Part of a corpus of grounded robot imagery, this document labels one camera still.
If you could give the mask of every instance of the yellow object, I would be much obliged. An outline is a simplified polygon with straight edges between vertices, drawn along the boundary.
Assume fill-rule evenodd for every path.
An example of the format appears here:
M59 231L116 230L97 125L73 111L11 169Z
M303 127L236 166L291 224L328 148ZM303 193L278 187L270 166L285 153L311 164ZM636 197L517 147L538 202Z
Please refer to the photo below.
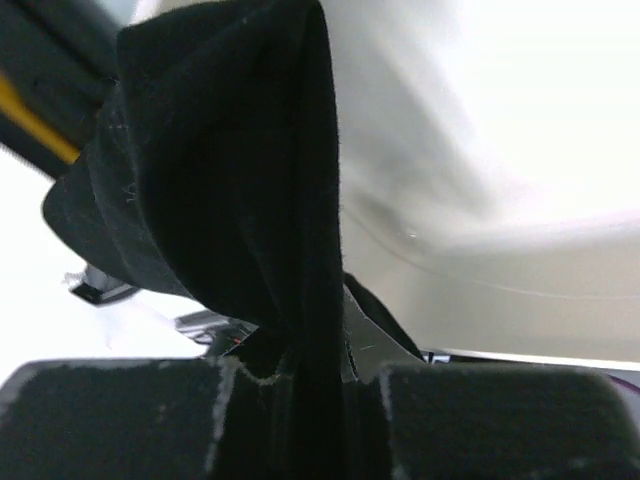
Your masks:
M9 80L0 74L0 111L55 153L66 164L72 164L80 151L44 123L24 104Z

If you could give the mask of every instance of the metal part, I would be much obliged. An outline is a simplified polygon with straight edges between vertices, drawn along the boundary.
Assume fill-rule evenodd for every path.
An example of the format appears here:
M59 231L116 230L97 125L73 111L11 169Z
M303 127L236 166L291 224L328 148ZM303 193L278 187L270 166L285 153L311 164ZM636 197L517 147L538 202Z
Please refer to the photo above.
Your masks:
M101 306L125 300L139 290L88 265L82 283L73 288L71 293L92 305Z

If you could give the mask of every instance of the black object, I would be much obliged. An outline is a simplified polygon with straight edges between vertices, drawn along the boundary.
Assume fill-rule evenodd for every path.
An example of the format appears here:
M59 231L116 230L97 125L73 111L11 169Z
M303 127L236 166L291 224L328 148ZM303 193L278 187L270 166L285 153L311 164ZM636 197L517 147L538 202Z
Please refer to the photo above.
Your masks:
M304 451L340 439L301 433L294 357L259 330L226 358L23 367L0 391L0 478L640 478L602 378L425 366L345 304L345 450L322 469Z
M139 290L88 265L82 282L71 292L92 305L102 306L125 300Z
M259 328L215 365L23 371L0 392L0 478L639 478L608 384L427 366L345 279L315 0L175 11L124 30L118 62L96 138L45 218L108 275Z

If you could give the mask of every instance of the yellow stripe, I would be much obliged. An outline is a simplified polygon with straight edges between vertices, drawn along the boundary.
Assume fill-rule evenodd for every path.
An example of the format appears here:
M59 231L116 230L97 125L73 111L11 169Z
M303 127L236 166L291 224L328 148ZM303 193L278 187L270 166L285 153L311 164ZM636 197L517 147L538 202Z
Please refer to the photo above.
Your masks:
M29 110L18 92L2 74L0 74L0 111L60 157L63 162L71 164L78 158L79 150Z

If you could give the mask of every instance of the white surface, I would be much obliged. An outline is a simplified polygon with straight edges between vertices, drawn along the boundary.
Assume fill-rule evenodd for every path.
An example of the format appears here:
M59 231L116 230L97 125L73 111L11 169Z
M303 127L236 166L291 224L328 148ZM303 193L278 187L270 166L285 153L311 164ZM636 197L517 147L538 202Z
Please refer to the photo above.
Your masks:
M423 348L640 362L640 7L322 3L347 268Z
M202 354L171 321L193 302L143 292L97 309L67 291L65 273L85 264L42 220L49 184L0 145L0 385L34 360Z

